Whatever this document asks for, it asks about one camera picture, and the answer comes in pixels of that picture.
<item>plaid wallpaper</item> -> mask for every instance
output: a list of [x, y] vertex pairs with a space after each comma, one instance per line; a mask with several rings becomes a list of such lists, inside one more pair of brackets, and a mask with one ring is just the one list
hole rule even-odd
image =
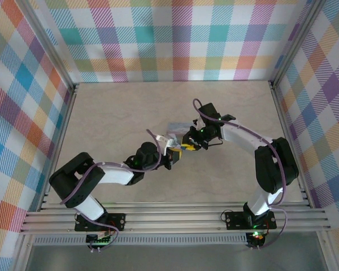
[[0, 0], [0, 270], [38, 201], [68, 95], [14, 0]]
[[272, 72], [270, 81], [272, 81], [275, 78], [277, 72], [279, 71], [279, 67], [282, 64], [282, 61], [284, 60], [284, 58], [286, 57], [287, 53], [289, 52], [291, 46], [293, 45], [295, 35], [300, 30], [300, 26], [303, 23], [303, 21], [305, 20], [306, 15], [307, 15], [307, 13], [309, 11], [309, 8], [310, 8], [311, 4], [313, 3], [313, 1], [314, 0], [307, 0], [306, 1], [303, 10], [301, 11], [301, 13], [300, 13], [300, 15], [298, 17], [298, 20], [297, 20], [297, 22], [296, 22], [296, 24], [295, 24], [295, 26], [294, 26], [290, 36], [289, 36], [289, 38], [288, 38], [284, 48], [282, 49], [281, 55], [279, 56], [279, 58], [278, 58], [278, 60], [277, 60], [277, 62], [275, 64], [275, 68], [274, 68], [274, 70]]
[[306, 2], [30, 0], [74, 82], [270, 79]]
[[326, 1], [279, 96], [307, 185], [315, 205], [328, 211], [339, 251], [339, 0]]

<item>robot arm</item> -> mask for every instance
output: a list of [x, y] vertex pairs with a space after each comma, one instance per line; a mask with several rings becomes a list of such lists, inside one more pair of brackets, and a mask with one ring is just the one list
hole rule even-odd
[[[270, 210], [270, 204], [283, 191], [280, 168], [278, 161], [274, 158], [272, 150], [259, 138], [239, 129], [239, 122], [231, 115], [221, 116], [212, 103], [199, 108], [199, 112], [210, 117], [207, 119], [200, 116], [194, 120], [195, 126], [191, 126], [190, 131], [183, 136], [181, 148], [187, 150], [208, 149], [209, 142], [214, 138], [224, 139], [238, 144], [242, 149], [255, 157], [256, 177], [259, 187], [245, 203], [243, 217], [246, 227], [251, 229], [262, 223]], [[234, 125], [224, 125], [217, 120], [229, 121]], [[262, 137], [270, 142], [276, 149], [284, 168], [286, 185], [289, 185], [297, 176], [298, 169], [288, 142], [284, 138], [272, 139]], [[92, 221], [108, 224], [118, 221], [113, 214], [108, 214], [101, 204], [91, 196], [92, 190], [98, 183], [119, 183], [122, 185], [134, 185], [144, 177], [144, 171], [158, 169], [164, 166], [171, 169], [181, 158], [181, 150], [173, 148], [174, 141], [170, 138], [157, 136], [157, 143], [160, 145], [160, 152], [155, 144], [145, 142], [137, 150], [136, 154], [130, 156], [121, 167], [108, 166], [106, 163], [95, 164], [89, 154], [82, 152], [69, 161], [61, 169], [50, 177], [50, 184], [65, 201], [67, 208], [74, 208], [82, 216], [78, 216], [77, 222], [85, 221], [88, 218]], [[83, 175], [92, 167], [82, 185], [77, 188], [80, 179], [77, 175]], [[124, 228], [124, 219], [115, 225], [119, 230]], [[106, 231], [107, 228], [98, 225], [84, 224], [87, 227], [78, 231]]]

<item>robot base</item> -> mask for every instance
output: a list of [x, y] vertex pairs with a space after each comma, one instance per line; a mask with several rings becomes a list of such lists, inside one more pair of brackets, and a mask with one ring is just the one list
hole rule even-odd
[[[75, 220], [76, 222], [74, 231], [108, 231], [108, 227], [92, 224], [84, 217], [82, 217], [82, 215], [77, 215]], [[104, 212], [104, 214], [100, 218], [98, 218], [96, 222], [112, 225], [114, 227], [117, 227], [119, 231], [123, 231], [125, 225], [125, 213]]]
[[275, 215], [272, 211], [267, 212], [267, 216], [261, 220], [261, 224], [249, 226], [244, 218], [244, 212], [226, 212], [225, 222], [227, 230], [273, 230], [276, 229]]

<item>aluminum rail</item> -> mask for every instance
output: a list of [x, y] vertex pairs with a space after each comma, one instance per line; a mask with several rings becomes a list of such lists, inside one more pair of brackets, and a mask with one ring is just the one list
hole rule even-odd
[[[243, 233], [248, 230], [227, 230], [220, 214], [230, 209], [241, 211], [242, 202], [217, 203], [110, 203], [103, 206], [109, 213], [125, 213], [124, 233]], [[286, 231], [318, 231], [330, 228], [322, 209], [309, 207], [308, 201], [285, 203], [288, 214]], [[277, 229], [285, 216], [275, 212]], [[59, 204], [44, 202], [40, 212], [28, 212], [22, 234], [78, 234], [74, 231], [75, 211]]]

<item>beige table surface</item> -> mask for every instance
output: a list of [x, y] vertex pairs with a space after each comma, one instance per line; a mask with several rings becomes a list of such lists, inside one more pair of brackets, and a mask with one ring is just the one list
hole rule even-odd
[[[193, 98], [212, 102], [221, 115], [229, 113], [264, 136], [283, 136], [264, 81], [81, 84], [57, 168], [82, 151], [96, 161], [124, 161], [151, 141], [147, 128], [165, 134], [168, 123], [195, 119]], [[92, 194], [102, 203], [245, 202], [256, 187], [254, 158], [224, 142], [185, 151], [171, 171], [161, 167], [133, 186], [101, 184]], [[286, 201], [302, 201], [297, 181], [287, 191]], [[49, 203], [59, 201], [51, 189]]]

